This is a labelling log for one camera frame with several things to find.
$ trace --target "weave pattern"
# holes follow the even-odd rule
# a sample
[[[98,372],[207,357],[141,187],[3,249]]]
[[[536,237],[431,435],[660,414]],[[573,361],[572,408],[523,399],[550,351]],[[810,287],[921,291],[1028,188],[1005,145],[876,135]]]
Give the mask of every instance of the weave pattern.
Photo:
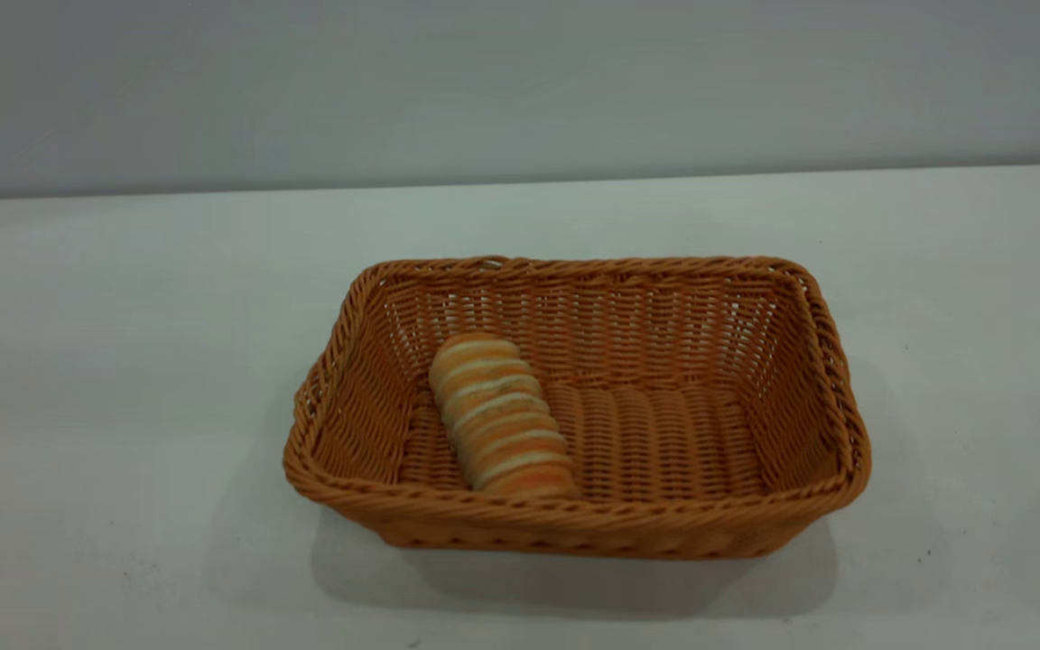
[[[516,342],[582,499],[467,490],[427,383]],[[631,557],[775,551],[870,472],[816,281],[775,258],[406,260],[365,270],[296,394],[288,480],[390,544]]]

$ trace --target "rectangular basket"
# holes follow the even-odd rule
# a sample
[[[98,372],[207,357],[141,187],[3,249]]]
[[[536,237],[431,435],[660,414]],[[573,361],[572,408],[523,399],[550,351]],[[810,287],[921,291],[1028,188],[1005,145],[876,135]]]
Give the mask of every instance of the rectangular basket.
[[[469,491],[427,369],[441,342],[520,346],[580,501]],[[301,494],[406,547],[624,557],[766,554],[870,470],[817,283],[773,258],[381,263],[296,394]]]

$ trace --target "orange wicker basket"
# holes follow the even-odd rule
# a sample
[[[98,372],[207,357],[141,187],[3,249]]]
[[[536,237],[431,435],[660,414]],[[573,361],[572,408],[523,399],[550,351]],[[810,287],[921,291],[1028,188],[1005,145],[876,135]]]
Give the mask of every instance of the orange wicker basket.
[[[446,337],[515,341],[583,498],[469,491],[427,369]],[[817,283],[773,258],[417,260],[365,270],[296,394],[301,494],[406,547],[766,554],[849,504],[869,440]]]

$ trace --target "bread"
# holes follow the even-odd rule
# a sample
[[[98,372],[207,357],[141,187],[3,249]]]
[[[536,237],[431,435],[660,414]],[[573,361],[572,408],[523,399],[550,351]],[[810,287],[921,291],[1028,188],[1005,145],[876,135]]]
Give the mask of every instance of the bread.
[[[580,496],[565,437],[515,344],[488,333],[457,334],[437,352],[427,378],[471,489]]]

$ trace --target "basket bottom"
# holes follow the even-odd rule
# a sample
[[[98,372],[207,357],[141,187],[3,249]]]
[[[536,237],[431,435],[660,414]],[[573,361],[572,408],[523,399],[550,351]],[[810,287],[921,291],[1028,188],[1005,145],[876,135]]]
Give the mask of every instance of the basket bottom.
[[[426,388],[421,393],[397,480],[466,490],[433,395]],[[668,390],[546,383],[544,393],[587,501],[714,499],[771,490],[734,391],[697,384]]]
[[[427,523],[381,523],[371,526],[391,546],[418,550],[548,552],[556,555],[629,557],[652,560],[719,560],[769,555],[808,526],[808,523],[766,528],[755,534],[702,530],[686,536],[649,539],[570,539],[566,536],[537,536],[523,530],[465,528],[434,530]]]

